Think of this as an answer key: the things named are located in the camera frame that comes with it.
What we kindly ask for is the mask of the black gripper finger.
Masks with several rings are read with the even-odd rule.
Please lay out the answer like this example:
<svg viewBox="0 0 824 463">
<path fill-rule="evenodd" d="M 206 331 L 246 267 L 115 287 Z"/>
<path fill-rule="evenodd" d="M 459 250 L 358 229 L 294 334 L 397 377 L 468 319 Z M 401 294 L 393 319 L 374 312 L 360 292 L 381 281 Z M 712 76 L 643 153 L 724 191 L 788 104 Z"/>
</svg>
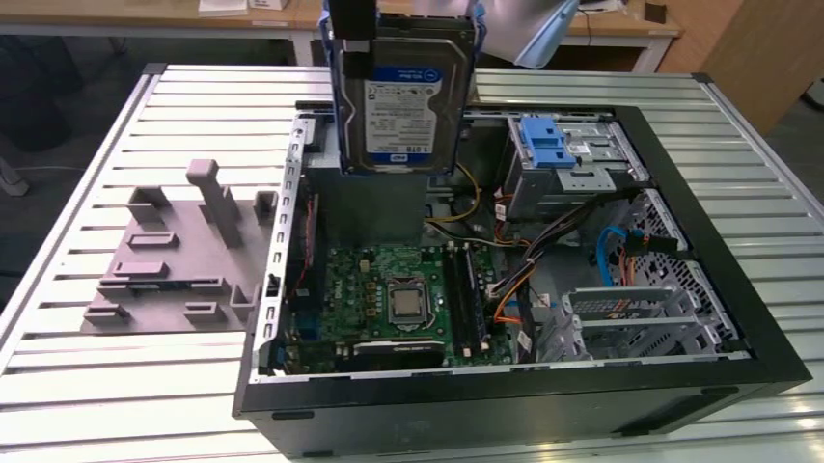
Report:
<svg viewBox="0 0 824 463">
<path fill-rule="evenodd" d="M 337 63 L 346 77 L 370 77 L 374 68 L 376 2 L 330 1 Z"/>
</svg>

